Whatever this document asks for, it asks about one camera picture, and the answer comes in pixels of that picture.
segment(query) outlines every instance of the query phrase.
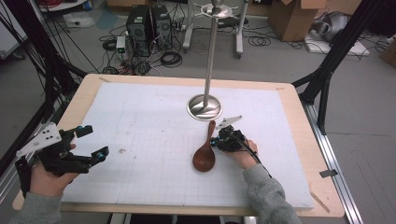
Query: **aluminum rail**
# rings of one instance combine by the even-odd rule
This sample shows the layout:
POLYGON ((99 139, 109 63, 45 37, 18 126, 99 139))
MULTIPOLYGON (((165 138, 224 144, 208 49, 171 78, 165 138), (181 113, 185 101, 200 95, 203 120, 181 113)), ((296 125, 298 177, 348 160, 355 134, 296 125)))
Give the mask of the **aluminum rail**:
POLYGON ((330 145, 329 138, 327 135, 323 135, 318 126, 318 112, 313 105, 306 105, 303 103, 305 114, 308 117, 309 123, 311 124, 312 131, 317 138, 320 150, 323 155, 329 170, 335 170, 338 175, 332 177, 332 182, 337 189, 338 195, 340 196, 341 203, 346 211, 346 217, 351 224, 362 224, 361 214, 359 213, 358 207, 353 200, 352 194, 349 191, 347 182, 341 171, 341 167, 338 164, 337 158, 334 155, 332 146, 330 145))

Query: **wooden table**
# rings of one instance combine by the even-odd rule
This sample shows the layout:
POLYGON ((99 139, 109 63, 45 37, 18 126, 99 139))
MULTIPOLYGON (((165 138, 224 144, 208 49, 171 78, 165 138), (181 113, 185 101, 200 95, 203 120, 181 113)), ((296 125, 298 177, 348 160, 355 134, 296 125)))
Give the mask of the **wooden table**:
MULTIPOLYGON (((104 82, 180 86, 205 85, 203 79, 193 78, 88 75, 82 81, 76 95, 60 120, 58 124, 59 129, 69 130, 81 124, 86 113, 90 109, 100 85, 104 82)), ((313 209, 298 209, 297 214, 301 217, 342 217, 344 215, 345 211, 341 205, 332 179, 330 177, 322 178, 319 174, 319 172, 327 170, 327 166, 320 153, 317 140, 311 130, 297 92, 292 85, 288 83, 212 80, 211 86, 219 88, 278 91, 315 204, 313 209)), ((22 204, 23 197, 20 192, 13 203, 13 207, 15 209, 21 209, 22 204)), ((62 210, 70 212, 222 215, 243 217, 257 215, 257 213, 250 208, 106 203, 63 203, 62 210)))

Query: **person's arm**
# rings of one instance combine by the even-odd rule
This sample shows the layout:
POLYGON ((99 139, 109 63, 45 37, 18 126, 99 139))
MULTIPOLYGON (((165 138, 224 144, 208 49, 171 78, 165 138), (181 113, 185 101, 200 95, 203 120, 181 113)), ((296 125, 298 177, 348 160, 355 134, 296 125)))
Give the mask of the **person's arm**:
MULTIPOLYGON (((257 146, 248 141, 250 148, 257 152, 257 146)), ((236 163, 245 169, 243 175, 247 182, 247 196, 252 207, 259 213, 259 223, 299 224, 293 207, 285 201, 285 191, 261 164, 258 164, 247 151, 231 154, 236 163)))
POLYGON ((22 209, 9 224, 60 222, 64 189, 77 176, 78 174, 53 175, 38 162, 32 167, 30 191, 26 193, 22 209))

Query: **spoon handle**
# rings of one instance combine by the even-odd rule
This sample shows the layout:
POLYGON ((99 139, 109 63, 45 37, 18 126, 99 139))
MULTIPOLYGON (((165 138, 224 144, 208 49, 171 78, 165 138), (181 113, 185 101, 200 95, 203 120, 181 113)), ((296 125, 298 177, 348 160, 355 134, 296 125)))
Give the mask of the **spoon handle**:
POLYGON ((206 143, 209 144, 210 138, 212 137, 213 132, 215 131, 216 127, 216 121, 215 120, 210 120, 209 122, 209 129, 207 130, 207 138, 206 138, 206 143))

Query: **white paper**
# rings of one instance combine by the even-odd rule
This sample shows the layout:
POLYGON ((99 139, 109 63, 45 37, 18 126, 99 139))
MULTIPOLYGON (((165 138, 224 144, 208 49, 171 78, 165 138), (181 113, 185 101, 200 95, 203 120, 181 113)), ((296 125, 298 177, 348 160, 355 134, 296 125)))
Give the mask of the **white paper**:
MULTIPOLYGON (((92 125, 93 133, 77 139, 74 152, 89 156, 108 146, 110 153, 73 181, 63 201, 248 206, 242 169, 232 159, 214 149, 211 171, 200 173, 192 166, 208 121, 193 119, 187 102, 203 92, 202 87, 102 84, 82 124, 92 125)), ((243 116, 234 128, 258 145, 262 163, 282 184, 287 201, 313 207, 277 91, 211 88, 210 94, 223 105, 217 124, 243 116)))

